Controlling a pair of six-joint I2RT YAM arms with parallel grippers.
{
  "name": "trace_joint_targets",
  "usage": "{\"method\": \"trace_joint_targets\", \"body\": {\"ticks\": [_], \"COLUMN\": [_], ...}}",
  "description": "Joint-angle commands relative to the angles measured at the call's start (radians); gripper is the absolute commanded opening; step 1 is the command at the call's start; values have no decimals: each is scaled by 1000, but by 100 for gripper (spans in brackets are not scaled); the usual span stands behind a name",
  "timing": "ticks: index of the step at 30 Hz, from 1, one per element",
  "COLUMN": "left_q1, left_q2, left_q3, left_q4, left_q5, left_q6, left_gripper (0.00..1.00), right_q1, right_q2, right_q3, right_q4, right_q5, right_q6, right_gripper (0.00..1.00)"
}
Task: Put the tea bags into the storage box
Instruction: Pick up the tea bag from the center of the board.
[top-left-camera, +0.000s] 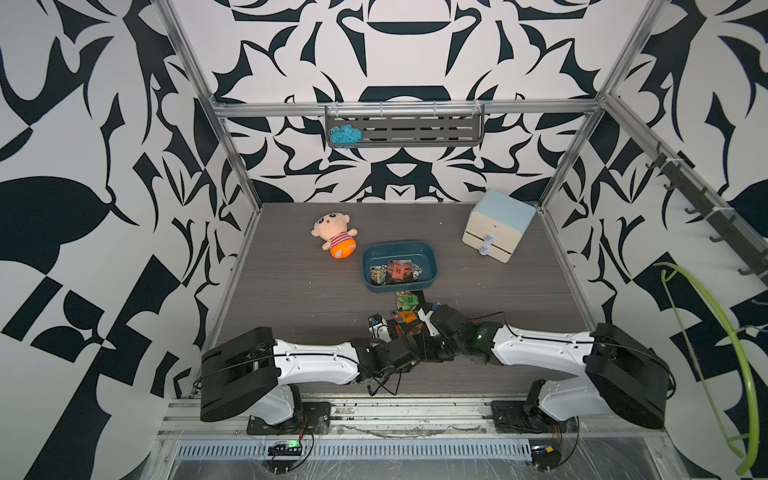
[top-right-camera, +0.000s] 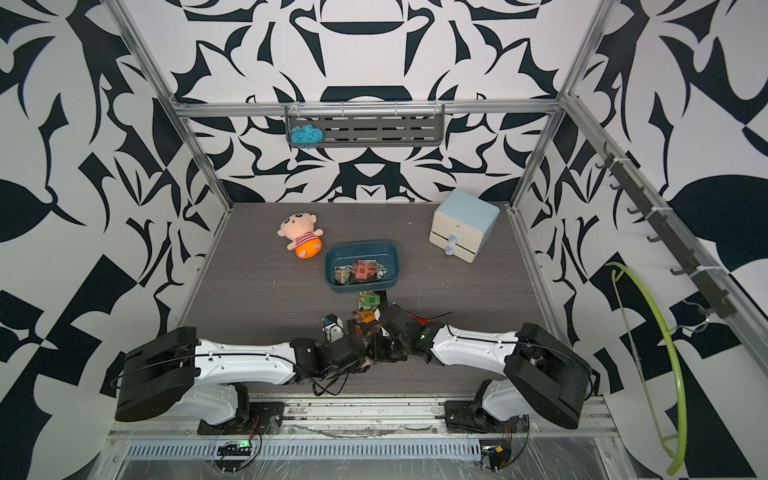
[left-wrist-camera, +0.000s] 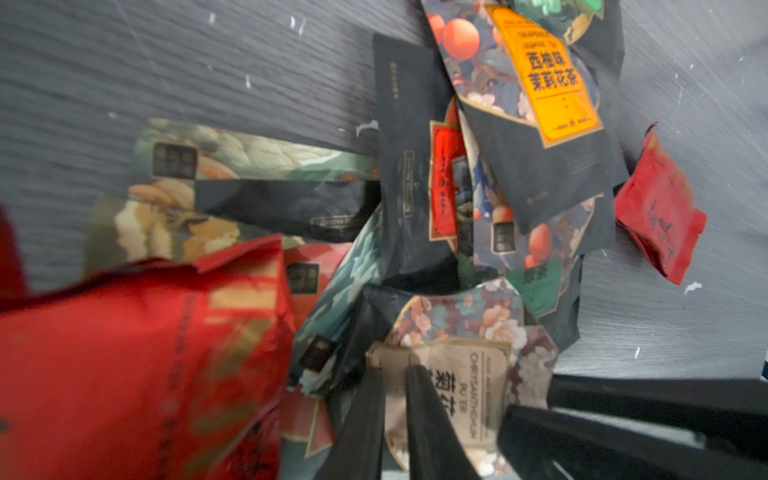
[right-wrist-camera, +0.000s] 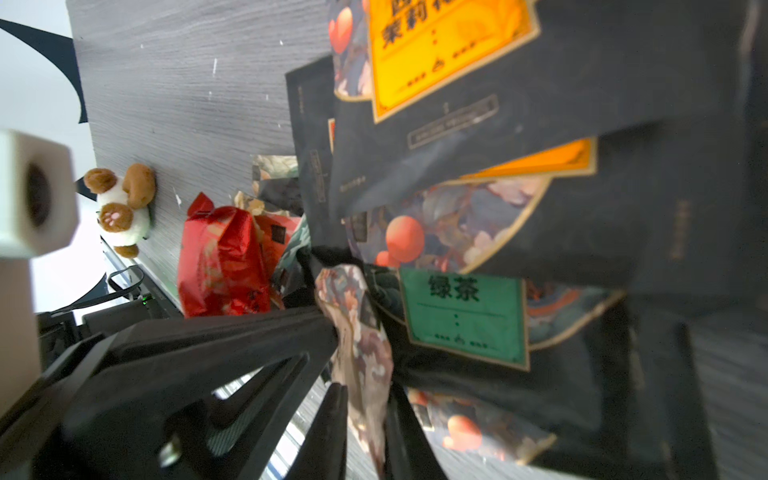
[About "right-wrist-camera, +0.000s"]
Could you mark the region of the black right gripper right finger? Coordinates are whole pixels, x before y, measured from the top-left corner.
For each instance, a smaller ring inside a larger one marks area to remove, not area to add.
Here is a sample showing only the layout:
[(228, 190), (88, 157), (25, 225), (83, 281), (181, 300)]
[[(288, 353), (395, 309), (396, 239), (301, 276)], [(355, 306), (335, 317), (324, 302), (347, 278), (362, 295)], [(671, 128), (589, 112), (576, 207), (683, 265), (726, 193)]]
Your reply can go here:
[(385, 420), (385, 478), (447, 480), (404, 389), (390, 388)]

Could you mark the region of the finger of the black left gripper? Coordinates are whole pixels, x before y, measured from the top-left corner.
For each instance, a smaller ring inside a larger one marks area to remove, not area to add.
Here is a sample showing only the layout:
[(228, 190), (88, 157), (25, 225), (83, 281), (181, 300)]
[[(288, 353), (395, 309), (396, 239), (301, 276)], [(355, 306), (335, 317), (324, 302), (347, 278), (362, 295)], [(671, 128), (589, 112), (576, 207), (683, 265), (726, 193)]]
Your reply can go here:
[(1, 420), (5, 479), (257, 479), (338, 345), (313, 307), (69, 346)]

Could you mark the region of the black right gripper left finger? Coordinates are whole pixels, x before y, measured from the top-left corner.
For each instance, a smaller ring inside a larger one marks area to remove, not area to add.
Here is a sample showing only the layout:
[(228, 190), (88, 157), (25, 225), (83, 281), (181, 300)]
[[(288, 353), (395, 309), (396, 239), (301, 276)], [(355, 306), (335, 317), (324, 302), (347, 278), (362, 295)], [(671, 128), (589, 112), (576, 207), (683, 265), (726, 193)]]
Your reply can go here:
[(332, 383), (285, 480), (344, 480), (348, 389)]

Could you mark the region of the pink label tea bag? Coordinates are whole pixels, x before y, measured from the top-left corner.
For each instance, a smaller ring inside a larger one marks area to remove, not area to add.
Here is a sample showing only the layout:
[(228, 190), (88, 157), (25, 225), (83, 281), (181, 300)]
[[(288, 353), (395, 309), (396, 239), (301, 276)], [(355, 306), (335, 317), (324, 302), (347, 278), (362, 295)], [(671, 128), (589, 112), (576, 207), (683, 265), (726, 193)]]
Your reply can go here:
[(315, 298), (338, 336), (331, 357), (331, 380), (347, 387), (348, 425), (383, 479), (385, 421), (394, 362), (363, 271), (354, 265), (322, 269), (315, 280)]

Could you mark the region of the green label tea bag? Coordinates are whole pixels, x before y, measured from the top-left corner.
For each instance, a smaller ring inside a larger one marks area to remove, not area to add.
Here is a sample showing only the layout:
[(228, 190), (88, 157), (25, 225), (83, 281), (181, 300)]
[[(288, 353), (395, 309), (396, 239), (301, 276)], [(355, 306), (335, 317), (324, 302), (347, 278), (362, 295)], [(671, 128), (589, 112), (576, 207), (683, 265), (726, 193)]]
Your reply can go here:
[(357, 219), (350, 240), (390, 322), (400, 382), (556, 427), (625, 407), (622, 292), (490, 274), (549, 185), (449, 184)]

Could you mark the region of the red foil tea bag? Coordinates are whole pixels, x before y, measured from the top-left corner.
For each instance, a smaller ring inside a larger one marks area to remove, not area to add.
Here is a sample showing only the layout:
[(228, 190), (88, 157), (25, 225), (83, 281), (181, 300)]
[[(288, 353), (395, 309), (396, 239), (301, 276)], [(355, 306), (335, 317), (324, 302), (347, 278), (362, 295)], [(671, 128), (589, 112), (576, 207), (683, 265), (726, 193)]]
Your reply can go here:
[(184, 222), (177, 291), (185, 317), (238, 316), (282, 309), (273, 275), (298, 217), (214, 205), (199, 194)]

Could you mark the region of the beige label tea bag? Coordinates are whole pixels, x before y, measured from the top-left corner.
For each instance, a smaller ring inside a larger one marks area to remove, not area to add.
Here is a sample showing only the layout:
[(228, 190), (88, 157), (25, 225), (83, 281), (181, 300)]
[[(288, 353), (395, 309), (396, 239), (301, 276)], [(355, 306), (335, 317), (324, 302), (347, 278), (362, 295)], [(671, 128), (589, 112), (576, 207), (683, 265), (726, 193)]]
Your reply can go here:
[(254, 216), (304, 214), (296, 156), (256, 155), (252, 158), (252, 191), (238, 191), (233, 205)]

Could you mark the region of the yellow label tea bag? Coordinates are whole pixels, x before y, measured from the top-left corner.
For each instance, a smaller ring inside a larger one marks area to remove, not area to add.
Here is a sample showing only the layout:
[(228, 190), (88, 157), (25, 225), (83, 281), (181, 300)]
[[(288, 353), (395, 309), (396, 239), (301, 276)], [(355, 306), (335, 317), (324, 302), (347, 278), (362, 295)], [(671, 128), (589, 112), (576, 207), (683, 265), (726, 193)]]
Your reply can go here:
[(744, 1), (546, 1), (532, 42), (381, 123), (332, 90), (326, 56), (288, 73), (310, 238), (345, 248), (343, 213), (389, 207), (570, 140), (596, 138), (594, 174), (559, 177), (525, 237), (581, 231), (644, 241), (677, 200), (705, 199), (743, 84)]

